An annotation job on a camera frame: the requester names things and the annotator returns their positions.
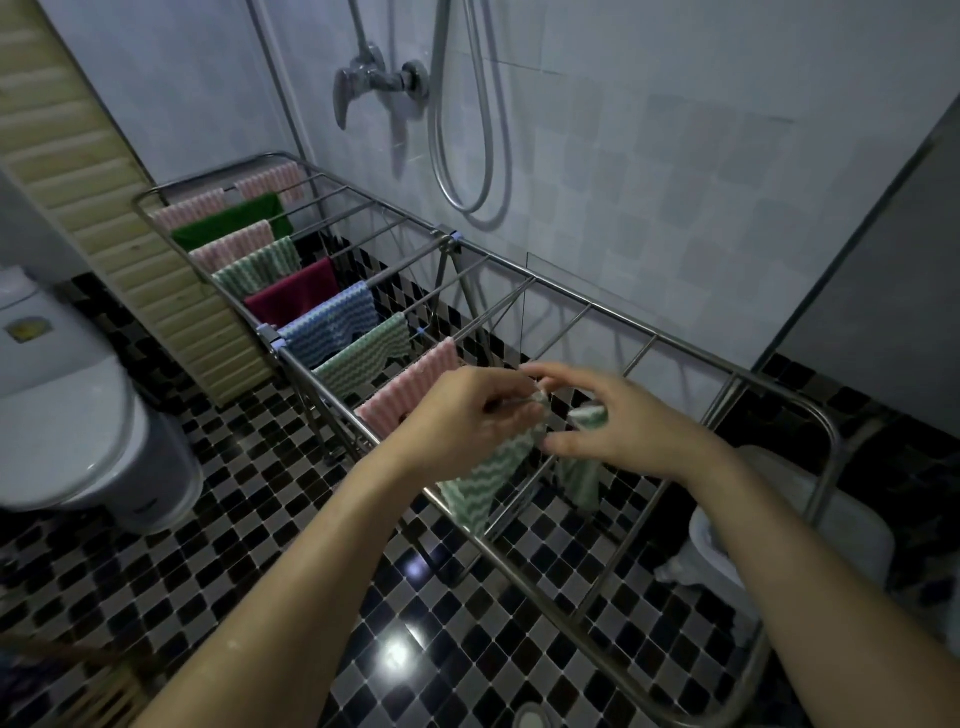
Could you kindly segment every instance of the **pink striped towel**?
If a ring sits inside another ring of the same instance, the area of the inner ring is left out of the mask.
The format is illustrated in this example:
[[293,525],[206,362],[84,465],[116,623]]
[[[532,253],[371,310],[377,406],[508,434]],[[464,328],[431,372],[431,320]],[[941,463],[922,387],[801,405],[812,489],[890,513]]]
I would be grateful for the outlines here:
[[457,345],[447,336],[404,369],[387,386],[357,408],[357,415],[380,437],[386,437],[420,404],[444,372],[458,369]]
[[211,189],[202,195],[175,203],[150,213],[151,219],[164,231],[171,232],[184,225],[203,220],[208,215],[227,209],[223,189]]
[[271,167],[266,172],[247,177],[240,180],[236,185],[244,200],[252,200],[254,197],[265,195],[268,192],[279,192],[280,201],[289,205],[294,200],[303,199],[303,174],[300,173],[300,165],[294,161],[280,164],[278,167]]
[[190,251],[190,257],[205,271],[213,274],[273,242],[274,232],[270,223],[261,220]]

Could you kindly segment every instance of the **maroon towel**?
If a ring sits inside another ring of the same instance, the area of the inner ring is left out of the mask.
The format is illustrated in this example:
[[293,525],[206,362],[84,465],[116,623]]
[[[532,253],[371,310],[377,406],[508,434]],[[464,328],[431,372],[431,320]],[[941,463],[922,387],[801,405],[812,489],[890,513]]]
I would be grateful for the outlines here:
[[260,321],[280,328],[338,293],[340,286],[333,275],[333,264],[325,257],[254,293],[244,303]]

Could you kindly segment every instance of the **faucet handle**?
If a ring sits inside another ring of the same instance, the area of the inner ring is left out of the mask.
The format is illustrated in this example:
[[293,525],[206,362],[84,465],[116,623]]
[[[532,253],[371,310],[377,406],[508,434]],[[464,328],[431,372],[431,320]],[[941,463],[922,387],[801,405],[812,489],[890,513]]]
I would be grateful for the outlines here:
[[342,131],[347,130],[347,109],[356,97],[354,73],[351,68],[341,68],[333,77],[333,115]]

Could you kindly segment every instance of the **green towel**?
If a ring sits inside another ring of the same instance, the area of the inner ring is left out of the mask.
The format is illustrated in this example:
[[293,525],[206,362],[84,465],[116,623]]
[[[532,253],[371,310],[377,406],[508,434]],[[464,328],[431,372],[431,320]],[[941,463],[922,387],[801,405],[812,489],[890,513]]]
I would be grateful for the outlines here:
[[213,274],[238,299],[245,299],[300,269],[300,254],[289,236],[242,257]]
[[[540,392],[531,399],[548,406],[546,395]],[[578,407],[568,417],[579,429],[595,429],[606,424],[607,408],[603,405]],[[482,534],[496,492],[516,472],[545,431],[545,425],[537,425],[503,443],[469,475],[439,483],[453,520],[472,534]],[[565,473],[561,475],[561,486],[578,508],[595,511],[600,507],[602,467],[598,460],[563,459],[558,463],[560,473]]]
[[407,319],[397,313],[321,364],[313,373],[327,389],[343,399],[383,371],[389,357],[410,353]]
[[[203,220],[177,228],[170,234],[180,247],[189,253],[207,243],[219,240],[224,235],[277,215],[283,215],[283,204],[275,192],[268,192],[249,202],[228,207],[223,212],[217,212]],[[286,216],[277,217],[270,224],[270,228],[274,231],[274,238],[277,240],[294,233],[294,226]]]
[[[548,406],[546,395],[541,392],[537,392],[531,399]],[[502,443],[469,475],[439,483],[440,492],[453,514],[453,520],[470,533],[481,535],[487,527],[496,492],[516,472],[544,432],[544,424],[531,427],[513,440]]]
[[[571,410],[567,418],[577,429],[590,430],[607,423],[607,408],[602,404],[586,405]],[[594,512],[600,508],[599,460],[564,458],[557,463],[557,480],[566,496],[578,509]]]

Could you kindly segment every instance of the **green striped towel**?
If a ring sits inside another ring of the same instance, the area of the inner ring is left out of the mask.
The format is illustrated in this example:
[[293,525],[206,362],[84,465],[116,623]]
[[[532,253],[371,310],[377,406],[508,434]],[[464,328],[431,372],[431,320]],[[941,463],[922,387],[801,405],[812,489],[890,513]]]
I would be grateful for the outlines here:
[[[548,406],[546,395],[537,392],[532,398]],[[600,405],[578,407],[568,417],[580,429],[595,429],[607,421],[607,408]],[[470,533],[486,530],[491,506],[497,491],[511,478],[546,432],[546,425],[537,425],[508,440],[469,475],[439,483],[440,492],[453,514],[453,520]],[[596,460],[561,460],[558,467],[568,469],[561,485],[578,508],[596,510],[600,498],[600,469]]]
[[346,349],[334,354],[313,373],[327,389],[343,399],[383,371],[387,359],[410,353],[407,319],[397,313]]
[[[607,423],[607,408],[602,404],[585,405],[571,410],[567,418],[577,429],[597,429]],[[600,508],[602,469],[599,460],[563,458],[557,462],[557,481],[578,509],[592,513]]]
[[300,254],[288,236],[230,263],[214,273],[213,279],[238,299],[244,299],[299,269]]

